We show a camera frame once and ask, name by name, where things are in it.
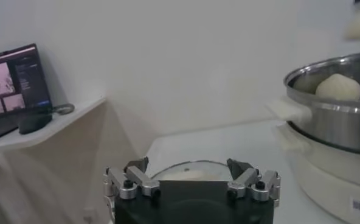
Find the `metal bracket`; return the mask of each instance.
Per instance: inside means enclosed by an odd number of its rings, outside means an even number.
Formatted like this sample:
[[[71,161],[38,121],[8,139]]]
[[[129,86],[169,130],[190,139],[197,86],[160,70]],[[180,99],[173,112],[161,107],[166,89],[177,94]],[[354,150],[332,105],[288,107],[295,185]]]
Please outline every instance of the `metal bracket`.
[[[256,201],[268,201],[269,198],[275,202],[275,208],[280,204],[280,182],[281,178],[276,171],[268,170],[260,181],[252,185],[252,198]]]
[[[119,169],[109,168],[106,170],[108,181],[116,187],[119,197],[124,200],[131,200],[137,196],[137,185],[128,180]]]
[[[141,187],[142,195],[151,198],[160,196],[160,182],[150,179],[137,167],[127,167],[126,177]]]
[[[236,180],[227,183],[227,195],[231,200],[243,198],[246,195],[246,189],[258,180],[258,171],[248,168]]]
[[[112,223],[115,223],[115,205],[114,205],[114,191],[111,180],[108,178],[109,167],[106,168],[103,174],[103,194],[104,200],[110,214]]]

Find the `white shelf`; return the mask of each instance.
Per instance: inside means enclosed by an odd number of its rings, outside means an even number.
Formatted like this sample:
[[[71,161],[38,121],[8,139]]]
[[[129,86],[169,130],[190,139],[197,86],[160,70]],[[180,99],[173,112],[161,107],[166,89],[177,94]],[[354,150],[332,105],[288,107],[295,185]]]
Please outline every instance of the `white shelf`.
[[[53,120],[44,128],[28,135],[21,135],[18,130],[15,130],[0,138],[0,152],[37,145],[75,122],[104,101],[105,98],[101,97],[96,100],[77,104],[75,105],[74,112],[64,116],[54,116]]]

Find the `white electric cooker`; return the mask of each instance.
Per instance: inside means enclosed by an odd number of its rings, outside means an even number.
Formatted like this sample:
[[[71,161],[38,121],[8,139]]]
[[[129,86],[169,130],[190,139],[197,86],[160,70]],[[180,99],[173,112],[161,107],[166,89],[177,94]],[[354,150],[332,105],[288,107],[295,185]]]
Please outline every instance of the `white electric cooker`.
[[[360,155],[313,141],[288,123],[275,133],[304,192],[336,217],[360,224]]]

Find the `laptop screen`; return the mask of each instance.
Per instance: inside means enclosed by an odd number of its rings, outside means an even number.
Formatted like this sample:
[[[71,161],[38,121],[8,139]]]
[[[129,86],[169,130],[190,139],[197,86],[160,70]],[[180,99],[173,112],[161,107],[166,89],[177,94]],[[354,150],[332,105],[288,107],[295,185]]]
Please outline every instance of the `laptop screen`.
[[[51,108],[36,45],[0,53],[0,116]]]

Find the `pot handle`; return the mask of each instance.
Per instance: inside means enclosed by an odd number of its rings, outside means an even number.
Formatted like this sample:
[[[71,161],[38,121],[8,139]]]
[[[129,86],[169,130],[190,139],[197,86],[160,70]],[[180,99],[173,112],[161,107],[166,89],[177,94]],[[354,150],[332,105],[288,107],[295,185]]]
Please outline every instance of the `pot handle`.
[[[308,152],[311,148],[310,144],[306,140],[299,138],[297,133],[294,133],[288,124],[273,127],[272,132],[282,149],[286,152]]]
[[[307,122],[312,118],[311,109],[284,96],[268,103],[266,107],[280,120]]]

